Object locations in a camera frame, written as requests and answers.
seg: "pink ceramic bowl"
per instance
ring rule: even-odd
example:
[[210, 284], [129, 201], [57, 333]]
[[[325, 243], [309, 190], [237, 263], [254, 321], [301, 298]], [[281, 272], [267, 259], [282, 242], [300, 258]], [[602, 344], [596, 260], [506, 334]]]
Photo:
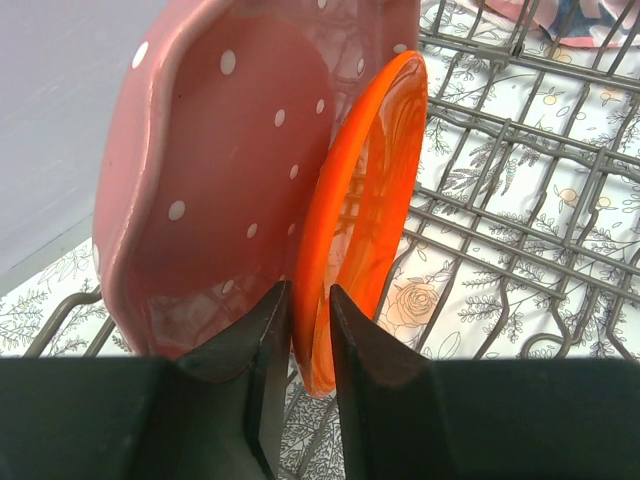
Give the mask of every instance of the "pink ceramic bowl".
[[131, 347], [177, 357], [290, 278], [337, 127], [415, 48], [419, 0], [173, 0], [135, 53], [94, 259]]

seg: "gray wall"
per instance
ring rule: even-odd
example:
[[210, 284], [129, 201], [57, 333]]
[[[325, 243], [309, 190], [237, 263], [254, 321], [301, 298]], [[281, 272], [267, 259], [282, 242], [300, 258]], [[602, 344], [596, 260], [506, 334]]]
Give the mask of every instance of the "gray wall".
[[90, 235], [124, 72], [167, 0], [0, 0], [0, 295]]

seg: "dishwasher rack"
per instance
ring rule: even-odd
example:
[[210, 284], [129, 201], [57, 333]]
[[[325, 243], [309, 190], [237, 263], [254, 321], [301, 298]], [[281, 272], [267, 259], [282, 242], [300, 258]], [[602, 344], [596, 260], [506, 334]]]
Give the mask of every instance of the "dishwasher rack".
[[[478, 293], [456, 306], [457, 316], [462, 321], [470, 317], [486, 322], [479, 345], [462, 357], [497, 356], [494, 346], [505, 335], [511, 335], [510, 343], [517, 344], [516, 356], [521, 358], [564, 357], [584, 347], [585, 337], [590, 336], [583, 354], [637, 360], [640, 348], [636, 351], [627, 345], [621, 325], [634, 314], [640, 318], [640, 70], [620, 72], [625, 56], [640, 56], [632, 46], [640, 17], [623, 46], [608, 49], [631, 10], [633, 2], [629, 2], [603, 46], [583, 52], [591, 55], [590, 64], [579, 65], [567, 62], [573, 50], [561, 46], [558, 39], [545, 41], [539, 32], [530, 32], [539, 0], [525, 2], [529, 13], [521, 14], [511, 32], [486, 28], [484, 1], [477, 3], [477, 11], [470, 14], [455, 2], [442, 1], [421, 20], [420, 43], [427, 65], [440, 57], [447, 68], [440, 76], [430, 71], [423, 171], [387, 292], [411, 258], [440, 255], [442, 268], [422, 272], [414, 281], [414, 285], [431, 282], [435, 286], [418, 291], [421, 298], [430, 295], [432, 305], [425, 310], [430, 319], [412, 330], [417, 335], [407, 343], [428, 357], [451, 356], [448, 347], [440, 356], [433, 353], [429, 340], [455, 314], [447, 310], [448, 304], [454, 288], [464, 283]], [[560, 32], [566, 32], [579, 3], [573, 0]], [[474, 84], [467, 91], [461, 82], [470, 76], [479, 86]], [[523, 76], [529, 82], [526, 93], [514, 89], [513, 97], [498, 97], [502, 102], [515, 102], [516, 97], [523, 102], [513, 118], [504, 115], [508, 106], [502, 114], [488, 107], [491, 101], [495, 104], [496, 86], [507, 76]], [[570, 92], [575, 95], [573, 107], [556, 113], [563, 118], [557, 132], [544, 121], [531, 121], [530, 115], [535, 102], [557, 101], [558, 90], [545, 86], [551, 77], [576, 85]], [[594, 99], [604, 108], [614, 97], [619, 109], [607, 114], [602, 128], [589, 139], [579, 138], [581, 134], [575, 132], [583, 110], [595, 104]], [[446, 139], [447, 134], [455, 143]], [[444, 160], [430, 167], [427, 162], [432, 156]], [[525, 182], [530, 189], [521, 195], [526, 208], [516, 213], [492, 209], [492, 202], [516, 184], [516, 176], [522, 179], [520, 170], [527, 167], [530, 178]], [[577, 180], [558, 187], [557, 176], [569, 170]], [[437, 175], [431, 178], [429, 172]], [[618, 207], [612, 206], [612, 191], [617, 192]], [[563, 213], [564, 220], [559, 214], [552, 218], [549, 205]], [[608, 224], [601, 225], [613, 209], [632, 219], [618, 237]], [[523, 298], [546, 319], [541, 323], [544, 328], [528, 336], [522, 335], [527, 322], [519, 311]], [[98, 301], [98, 288], [65, 299], [26, 356], [40, 356], [74, 308]], [[385, 295], [374, 321], [385, 326], [385, 311], [391, 303]], [[107, 318], [85, 355], [99, 354], [114, 329]], [[285, 422], [281, 478], [344, 478], [336, 399], [306, 395], [293, 361]]]

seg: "orange plate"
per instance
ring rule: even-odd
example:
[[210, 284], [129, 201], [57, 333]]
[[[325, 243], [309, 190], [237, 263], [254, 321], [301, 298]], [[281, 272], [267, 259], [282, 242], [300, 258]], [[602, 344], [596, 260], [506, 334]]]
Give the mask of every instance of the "orange plate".
[[329, 287], [372, 317], [415, 185], [427, 114], [422, 55], [398, 55], [338, 132], [311, 201], [294, 283], [293, 345], [307, 390], [335, 389]]

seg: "white floral tablecloth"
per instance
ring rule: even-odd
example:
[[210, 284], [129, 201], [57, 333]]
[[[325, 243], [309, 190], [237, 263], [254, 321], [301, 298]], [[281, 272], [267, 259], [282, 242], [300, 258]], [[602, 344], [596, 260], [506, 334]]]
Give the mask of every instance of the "white floral tablecloth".
[[[429, 23], [435, 9], [427, 12], [423, 22]], [[466, 36], [473, 22], [463, 8], [448, 4], [441, 29], [456, 36]], [[490, 26], [484, 26], [477, 38], [487, 43], [499, 44], [508, 36]], [[526, 52], [543, 56], [549, 44], [541, 34], [532, 32], [527, 37]], [[429, 69], [430, 95], [435, 96], [445, 78], [455, 52], [428, 47], [425, 50]], [[608, 68], [615, 51], [607, 52], [602, 59], [602, 69]], [[573, 65], [590, 66], [595, 53], [588, 50], [560, 48], [554, 59]], [[618, 74], [638, 78], [640, 76], [640, 52], [629, 53], [618, 69]], [[532, 90], [537, 73], [524, 67], [509, 66], [496, 76], [489, 86], [487, 100], [482, 108], [500, 117], [518, 119]], [[486, 62], [475, 58], [463, 58], [454, 70], [442, 100], [473, 108], [480, 100], [489, 77]], [[568, 121], [573, 106], [581, 93], [582, 83], [548, 74], [536, 92], [533, 103], [523, 118], [523, 122], [548, 132], [561, 133]], [[588, 99], [577, 114], [576, 123], [570, 136], [596, 146], [611, 147], [615, 135], [630, 110], [630, 96], [612, 88], [593, 85]], [[442, 172], [463, 133], [445, 121], [434, 120], [426, 132], [422, 165], [418, 180], [430, 189], [436, 189]], [[533, 139], [544, 145], [544, 139]], [[466, 200], [476, 185], [479, 172], [488, 161], [494, 140], [479, 133], [471, 133], [462, 148], [453, 170], [448, 176], [444, 192], [453, 198]], [[505, 151], [500, 146], [498, 157]], [[640, 153], [640, 114], [632, 118], [619, 146], [619, 151], [632, 156]], [[486, 205], [486, 210], [516, 222], [524, 222], [528, 212], [538, 200], [536, 191], [549, 167], [550, 158], [540, 155], [527, 147], [518, 147], [511, 152], [507, 167], [501, 174], [497, 191]], [[581, 195], [582, 186], [589, 173], [569, 160], [558, 162], [555, 173], [547, 188], [547, 200], [534, 222], [534, 228], [547, 234], [561, 237], [567, 222], [574, 212]], [[414, 206], [424, 207], [424, 198], [415, 198]], [[640, 185], [620, 178], [609, 177], [604, 190], [597, 199], [599, 220], [595, 229], [588, 232], [584, 243], [586, 248], [599, 252], [608, 258], [628, 262], [640, 248], [638, 235], [638, 213], [640, 212]], [[440, 205], [435, 212], [459, 225], [470, 226], [473, 217], [451, 207]], [[415, 229], [416, 219], [408, 220], [408, 227]], [[437, 225], [428, 226], [425, 235], [451, 246], [462, 245], [463, 239], [450, 228]], [[576, 235], [586, 225], [586, 217], [579, 218]], [[502, 243], [509, 244], [517, 239], [518, 232], [482, 221], [478, 231]], [[408, 246], [404, 239], [399, 252]], [[567, 252], [560, 247], [531, 239], [524, 246], [525, 251], [554, 262], [566, 262]], [[467, 251], [475, 258], [484, 259], [494, 265], [505, 266], [508, 258], [500, 249], [491, 248], [486, 243], [473, 241]], [[396, 272], [394, 284], [388, 292], [380, 316], [380, 324], [410, 346], [415, 342], [429, 322], [433, 310], [450, 279], [454, 258], [443, 254], [436, 247], [420, 244]], [[617, 285], [621, 272], [588, 258], [578, 259], [577, 271]], [[535, 262], [521, 260], [515, 273], [540, 287], [553, 289], [560, 281], [557, 274], [546, 271]], [[502, 299], [498, 291], [499, 275], [495, 272], [462, 264], [444, 310], [441, 312], [422, 353], [433, 359], [469, 358], [486, 339], [502, 311]], [[631, 289], [637, 292], [637, 279]], [[91, 242], [79, 245], [64, 255], [47, 269], [34, 276], [15, 291], [0, 299], [0, 353], [18, 356], [25, 352], [42, 327], [46, 317], [67, 295], [82, 290], [90, 291], [97, 285]], [[581, 312], [584, 311], [585, 295], [589, 285], [583, 281], [571, 280], [566, 288], [569, 299], [561, 305], [561, 316], [569, 328], [575, 328]], [[594, 357], [617, 356], [604, 335], [606, 321], [611, 313], [614, 298], [602, 294], [582, 336], [580, 344], [570, 351], [570, 355]], [[537, 332], [558, 333], [551, 314], [548, 312], [549, 298], [539, 291], [512, 282], [508, 289], [510, 315], [507, 327], [486, 353], [487, 358], [518, 356], [522, 342]], [[634, 355], [640, 355], [640, 312], [639, 306], [626, 302], [621, 319], [616, 327], [617, 337]], [[78, 355], [88, 347], [107, 317], [102, 304], [80, 307], [72, 312], [45, 355]], [[558, 345], [553, 342], [536, 343], [531, 351], [533, 357], [550, 357]], [[110, 336], [101, 355], [125, 355], [129, 350], [117, 330]], [[290, 402], [299, 383], [289, 388], [287, 401]], [[318, 429], [323, 415], [333, 398], [314, 400], [302, 395], [293, 408], [286, 425], [282, 446], [282, 463], [287, 470], [296, 472]], [[332, 410], [327, 426], [322, 431], [322, 441], [313, 454], [304, 478], [334, 479], [344, 478], [342, 450], [340, 445], [337, 410]]]

